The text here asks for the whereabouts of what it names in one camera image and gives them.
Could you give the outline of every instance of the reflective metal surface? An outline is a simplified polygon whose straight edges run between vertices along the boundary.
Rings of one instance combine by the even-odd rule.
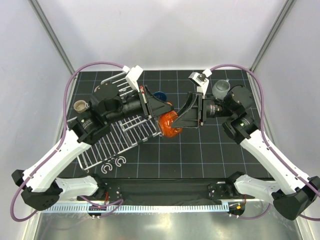
[[[261,214],[266,207],[259,201],[249,201],[244,216]],[[272,207],[256,220],[236,219],[223,212],[115,214],[94,220],[88,219],[86,213],[46,213],[40,216],[35,239],[301,240],[302,237],[297,223],[284,219]]]

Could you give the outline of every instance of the table surface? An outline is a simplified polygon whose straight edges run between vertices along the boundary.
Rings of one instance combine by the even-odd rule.
[[[267,203],[247,201],[244,216],[260,215]],[[302,240],[297,221],[274,207],[256,220],[225,212],[113,214],[91,220],[87,213],[41,213],[35,240]]]
[[[167,95],[167,101],[178,111],[186,99],[187,92],[194,92],[195,85],[188,80],[192,72],[200,70],[161,70],[144,71],[138,80],[139,85],[147,85],[151,92],[161,91]],[[78,76],[71,105],[78,100],[87,100],[100,84],[118,71],[81,72]],[[229,79],[231,87],[244,85],[251,90],[247,74],[241,70],[216,70],[210,76],[212,86],[221,79]],[[248,111],[255,120],[259,120],[256,106]],[[70,108],[68,119],[77,113]],[[199,129],[184,128],[173,138],[154,137],[149,141],[121,154],[126,164],[114,166],[106,174],[98,165],[90,169],[103,178],[226,178],[236,171],[244,172],[254,178],[268,178],[269,173],[246,150],[235,144],[225,134],[221,124],[225,118],[208,119]],[[75,159],[60,174],[61,178],[79,177],[84,172]]]

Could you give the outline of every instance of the white wire rack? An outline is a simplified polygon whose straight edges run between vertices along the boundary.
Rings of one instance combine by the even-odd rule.
[[[126,78],[123,77],[125,74],[125,72],[121,72],[103,80],[101,84],[109,82],[117,84],[120,96],[124,98],[134,91]],[[111,132],[79,155],[77,160],[80,167],[87,172],[97,165],[106,163],[102,166],[101,171],[107,173],[106,167],[109,171],[113,168],[111,163],[115,163],[118,167],[126,163],[126,159],[120,156],[122,153],[160,134],[158,125],[155,124],[153,119],[144,119],[138,115],[128,117],[111,124]]]

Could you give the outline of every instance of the black grid mat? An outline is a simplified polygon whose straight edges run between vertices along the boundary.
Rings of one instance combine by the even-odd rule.
[[[162,91],[178,111],[186,99],[187,92],[194,91],[195,85],[188,80],[192,70],[144,71],[139,85],[147,85],[151,92]],[[118,74],[118,71],[81,72],[74,89],[71,105],[78,100],[87,100],[100,82]],[[216,70],[210,76],[208,92],[217,80],[229,79],[231,87],[245,85],[251,89],[248,77],[240,70]],[[257,107],[248,111],[259,119]],[[68,119],[76,116],[71,108]],[[254,178],[270,177],[263,166],[246,150],[235,144],[225,134],[221,124],[224,118],[208,119],[199,129],[184,128],[173,138],[155,137],[122,156],[127,163],[114,166],[104,174],[101,165],[90,172],[104,178],[225,178],[236,171],[247,173]],[[74,160],[60,175],[62,178],[78,177],[84,172]]]

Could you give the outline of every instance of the black base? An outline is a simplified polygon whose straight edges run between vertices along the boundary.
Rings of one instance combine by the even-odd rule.
[[[231,198],[225,193],[226,184],[221,178],[103,178],[103,181],[112,190],[120,189],[125,205],[212,205],[221,204],[219,200]],[[213,188],[210,187],[216,189],[216,194],[212,194]],[[118,195],[110,195],[110,201],[116,201],[117,197]],[[232,199],[242,200],[243,196],[235,196]]]

